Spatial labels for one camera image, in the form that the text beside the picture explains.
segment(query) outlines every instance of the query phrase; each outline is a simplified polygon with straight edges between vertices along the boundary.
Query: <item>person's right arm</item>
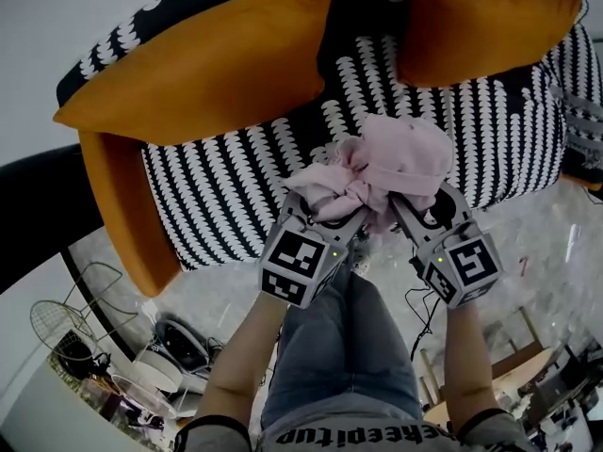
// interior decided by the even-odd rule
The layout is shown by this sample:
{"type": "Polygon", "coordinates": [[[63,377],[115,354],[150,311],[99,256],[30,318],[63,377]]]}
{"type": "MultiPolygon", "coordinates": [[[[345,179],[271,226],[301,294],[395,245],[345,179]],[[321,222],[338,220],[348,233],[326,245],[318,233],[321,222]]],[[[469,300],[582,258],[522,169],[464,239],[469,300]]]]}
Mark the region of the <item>person's right arm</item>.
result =
{"type": "Polygon", "coordinates": [[[474,302],[448,310],[444,373],[448,416],[456,433],[478,413],[500,408],[474,302]]]}

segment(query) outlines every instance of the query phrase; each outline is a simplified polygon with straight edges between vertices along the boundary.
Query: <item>person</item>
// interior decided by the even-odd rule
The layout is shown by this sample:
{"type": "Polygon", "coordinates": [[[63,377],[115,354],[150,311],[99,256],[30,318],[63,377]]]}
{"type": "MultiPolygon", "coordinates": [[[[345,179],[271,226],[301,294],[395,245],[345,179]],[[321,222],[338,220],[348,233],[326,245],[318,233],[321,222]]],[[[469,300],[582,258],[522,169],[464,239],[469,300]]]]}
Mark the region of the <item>person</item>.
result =
{"type": "Polygon", "coordinates": [[[474,302],[448,310],[446,402],[454,434],[422,420],[416,377],[377,288],[350,262],[305,310],[260,292],[209,377],[177,451],[252,450],[248,426],[279,331],[256,450],[534,450],[500,409],[474,302]]]}

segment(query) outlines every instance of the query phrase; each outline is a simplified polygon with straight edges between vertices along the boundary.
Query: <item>sofa armrest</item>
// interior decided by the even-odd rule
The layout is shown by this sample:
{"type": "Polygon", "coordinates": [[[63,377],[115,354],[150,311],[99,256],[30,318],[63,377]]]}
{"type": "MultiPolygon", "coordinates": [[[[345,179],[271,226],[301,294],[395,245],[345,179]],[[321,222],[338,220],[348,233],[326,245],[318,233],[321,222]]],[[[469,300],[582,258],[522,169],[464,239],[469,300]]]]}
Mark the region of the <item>sofa armrest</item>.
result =
{"type": "Polygon", "coordinates": [[[179,273],[142,162],[140,142],[79,132],[94,198],[123,267],[140,292],[156,297],[179,273]]]}

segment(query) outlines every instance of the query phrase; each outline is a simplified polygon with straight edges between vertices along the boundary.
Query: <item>gray t-shirt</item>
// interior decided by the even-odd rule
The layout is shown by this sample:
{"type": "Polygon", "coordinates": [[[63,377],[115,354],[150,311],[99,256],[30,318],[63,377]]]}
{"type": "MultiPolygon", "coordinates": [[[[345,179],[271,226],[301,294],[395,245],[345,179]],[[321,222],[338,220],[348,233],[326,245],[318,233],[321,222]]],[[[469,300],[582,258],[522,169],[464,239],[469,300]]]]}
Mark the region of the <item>gray t-shirt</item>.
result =
{"type": "MultiPolygon", "coordinates": [[[[534,446],[515,420],[502,410],[476,415],[457,437],[427,422],[414,420],[391,406],[356,395],[353,400],[323,401],[284,417],[260,437],[256,451],[314,452],[533,452],[534,446]],[[350,404],[363,404],[353,410],[350,404]]],[[[176,452],[251,452],[247,429],[236,420],[210,415],[183,428],[176,452]]]]}

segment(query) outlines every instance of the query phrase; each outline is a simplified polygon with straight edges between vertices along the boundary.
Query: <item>orange pillow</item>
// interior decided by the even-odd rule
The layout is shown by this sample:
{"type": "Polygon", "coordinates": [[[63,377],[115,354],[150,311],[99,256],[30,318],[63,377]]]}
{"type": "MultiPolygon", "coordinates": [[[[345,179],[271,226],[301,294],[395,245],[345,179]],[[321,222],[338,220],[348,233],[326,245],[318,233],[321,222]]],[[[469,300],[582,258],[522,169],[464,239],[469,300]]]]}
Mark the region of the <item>orange pillow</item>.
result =
{"type": "Polygon", "coordinates": [[[331,0],[232,0],[96,75],[54,116],[87,132],[181,144],[281,117],[324,87],[331,0]]]}
{"type": "Polygon", "coordinates": [[[581,0],[410,0],[398,79],[440,87],[540,60],[569,32],[581,0]]]}

